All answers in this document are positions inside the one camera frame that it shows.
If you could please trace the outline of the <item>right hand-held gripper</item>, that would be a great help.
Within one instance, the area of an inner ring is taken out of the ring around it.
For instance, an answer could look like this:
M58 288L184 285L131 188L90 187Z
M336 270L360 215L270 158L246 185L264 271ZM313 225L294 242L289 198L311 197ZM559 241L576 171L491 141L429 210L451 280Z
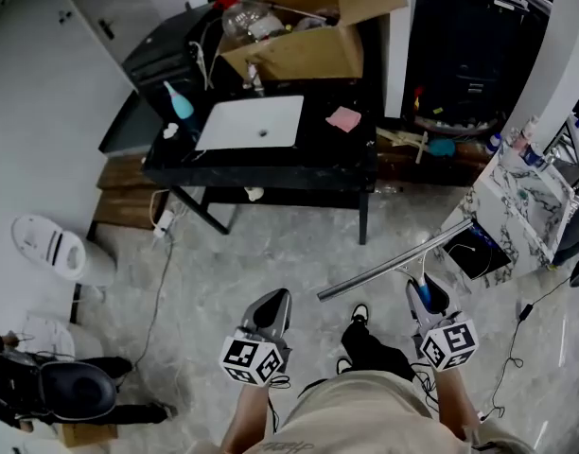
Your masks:
M420 285L410 278L406 295L412 318L417 323L428 323L429 316L450 317L459 310L454 288L440 276L425 274ZM436 372L460 367L471 359L480 343L475 325L464 315L443 319L425 336L417 340L416 353Z

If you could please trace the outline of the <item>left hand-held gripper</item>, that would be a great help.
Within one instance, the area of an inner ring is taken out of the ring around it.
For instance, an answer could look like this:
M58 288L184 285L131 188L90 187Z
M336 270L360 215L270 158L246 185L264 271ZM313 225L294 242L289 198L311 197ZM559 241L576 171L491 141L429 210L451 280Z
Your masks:
M274 374L284 373L291 352L284 339L290 327L291 311L292 296L286 288L269 292L249 305L244 324L223 343L220 368L235 382L256 387L265 387ZM271 326L275 317L278 327L258 327Z

